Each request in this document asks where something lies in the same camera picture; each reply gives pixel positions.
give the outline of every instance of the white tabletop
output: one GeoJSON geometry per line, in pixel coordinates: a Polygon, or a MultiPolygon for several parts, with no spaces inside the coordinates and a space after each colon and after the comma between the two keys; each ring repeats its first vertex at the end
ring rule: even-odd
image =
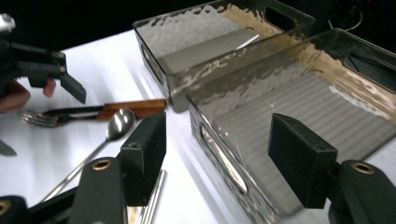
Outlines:
{"type": "MultiPolygon", "coordinates": [[[[87,91],[86,105],[163,98],[143,64],[133,30],[64,50],[69,74],[87,91]]],[[[40,89],[32,93],[26,109],[82,106],[58,83],[52,98],[40,89]]],[[[166,109],[167,153],[163,189],[153,223],[250,223],[243,209],[222,182],[210,160],[192,136],[189,112],[166,109]]],[[[23,196],[33,206],[59,184],[96,147],[105,141],[106,122],[78,121],[57,129],[21,123],[18,114],[0,116],[0,139],[17,157],[0,156],[0,196],[23,196]]],[[[109,143],[97,158],[115,157],[126,137],[109,143]]],[[[379,150],[368,162],[396,183],[395,143],[379,150]]],[[[66,189],[75,187],[78,178],[66,189]]],[[[327,222],[325,211],[303,211],[288,223],[327,222]]]]}

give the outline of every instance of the brown handle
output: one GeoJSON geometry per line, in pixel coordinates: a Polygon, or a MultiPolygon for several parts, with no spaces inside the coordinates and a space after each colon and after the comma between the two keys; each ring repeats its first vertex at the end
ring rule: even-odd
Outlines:
{"type": "Polygon", "coordinates": [[[115,104],[105,104],[103,111],[99,112],[96,119],[109,120],[119,109],[131,109],[136,119],[144,119],[153,114],[163,112],[166,107],[166,100],[145,100],[115,104]]]}

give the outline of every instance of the silver spoon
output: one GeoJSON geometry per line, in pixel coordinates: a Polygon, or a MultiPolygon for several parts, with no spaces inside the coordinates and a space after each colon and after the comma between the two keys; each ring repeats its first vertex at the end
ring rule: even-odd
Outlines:
{"type": "Polygon", "coordinates": [[[73,179],[82,168],[90,162],[109,142],[122,138],[134,126],[134,112],[130,109],[120,109],[113,115],[106,130],[106,140],[96,148],[85,160],[80,163],[55,189],[53,189],[41,202],[56,196],[73,179]]]}

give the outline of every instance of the plastic tray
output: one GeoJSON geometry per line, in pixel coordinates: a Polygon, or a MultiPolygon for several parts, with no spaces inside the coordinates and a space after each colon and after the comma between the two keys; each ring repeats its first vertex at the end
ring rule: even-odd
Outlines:
{"type": "Polygon", "coordinates": [[[215,1],[136,21],[133,27],[146,67],[169,105],[183,112],[187,89],[219,73],[219,57],[225,63],[238,49],[286,32],[309,35],[314,23],[275,0],[215,1]]]}
{"type": "Polygon", "coordinates": [[[267,155],[273,113],[364,160],[396,134],[396,55],[331,30],[188,92],[191,129],[255,223],[302,206],[267,155]]]}

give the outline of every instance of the human hand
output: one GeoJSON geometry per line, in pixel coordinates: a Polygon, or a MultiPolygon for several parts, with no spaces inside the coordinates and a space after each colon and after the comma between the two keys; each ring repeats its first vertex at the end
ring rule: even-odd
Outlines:
{"type": "MultiPolygon", "coordinates": [[[[55,91],[56,81],[49,79],[43,88],[43,94],[51,97],[55,91]]],[[[0,113],[18,112],[29,101],[31,94],[18,81],[7,84],[7,95],[0,97],[0,113]]]]}

